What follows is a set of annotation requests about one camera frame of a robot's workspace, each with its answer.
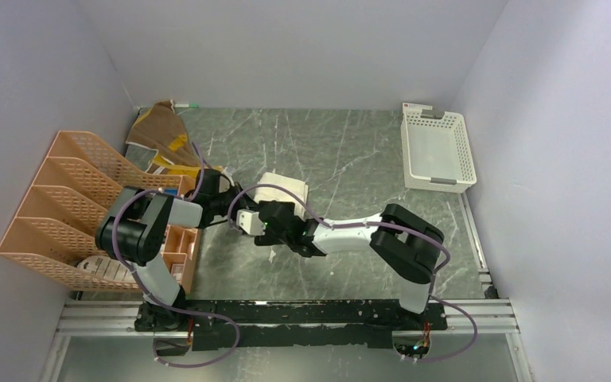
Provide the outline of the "brown yellow cloth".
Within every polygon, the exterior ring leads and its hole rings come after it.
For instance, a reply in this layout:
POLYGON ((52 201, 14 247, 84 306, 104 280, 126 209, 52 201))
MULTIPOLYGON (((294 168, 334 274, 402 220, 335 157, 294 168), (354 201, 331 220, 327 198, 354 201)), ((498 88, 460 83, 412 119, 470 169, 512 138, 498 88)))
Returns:
POLYGON ((200 160, 171 99, 140 112, 126 137, 126 144, 154 152, 147 173, 195 178, 200 170, 200 160))

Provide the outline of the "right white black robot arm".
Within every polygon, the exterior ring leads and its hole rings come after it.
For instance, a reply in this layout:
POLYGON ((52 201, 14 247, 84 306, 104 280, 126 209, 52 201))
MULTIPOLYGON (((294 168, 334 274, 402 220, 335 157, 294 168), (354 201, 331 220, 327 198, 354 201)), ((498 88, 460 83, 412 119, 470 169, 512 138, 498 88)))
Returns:
POLYGON ((372 251, 401 279, 397 317, 406 329, 428 318, 427 304, 438 260, 449 252, 442 232, 401 205, 351 220, 302 219, 291 202, 261 201, 255 211, 240 210, 236 222, 257 246, 285 245, 303 256, 372 251))

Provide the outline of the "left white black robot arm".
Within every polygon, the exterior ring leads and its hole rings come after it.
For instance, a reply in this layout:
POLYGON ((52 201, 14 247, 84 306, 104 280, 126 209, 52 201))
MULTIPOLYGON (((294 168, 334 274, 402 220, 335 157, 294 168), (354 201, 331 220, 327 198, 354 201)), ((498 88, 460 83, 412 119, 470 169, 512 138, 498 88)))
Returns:
POLYGON ((202 170, 193 189, 173 195, 136 186, 122 189, 95 232, 95 245, 127 268, 142 292, 138 332, 176 331, 190 316, 183 286, 162 256, 167 228, 206 229, 219 216, 235 217, 257 203, 219 170, 202 170))

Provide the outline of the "white towel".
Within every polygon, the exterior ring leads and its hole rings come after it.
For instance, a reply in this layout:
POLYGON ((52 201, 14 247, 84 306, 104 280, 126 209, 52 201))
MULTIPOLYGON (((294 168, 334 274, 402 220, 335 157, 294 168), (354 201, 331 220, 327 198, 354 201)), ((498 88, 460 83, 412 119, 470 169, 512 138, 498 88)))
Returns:
MULTIPOLYGON (((259 184, 276 185, 286 189, 296 195, 300 200, 307 202, 309 186, 301 180, 286 177, 272 172, 266 172, 259 179, 259 184)), ((305 219, 306 209, 294 197, 280 189, 273 187, 260 187, 254 190, 253 200, 260 201, 283 201, 294 203, 294 214, 303 220, 305 219)))

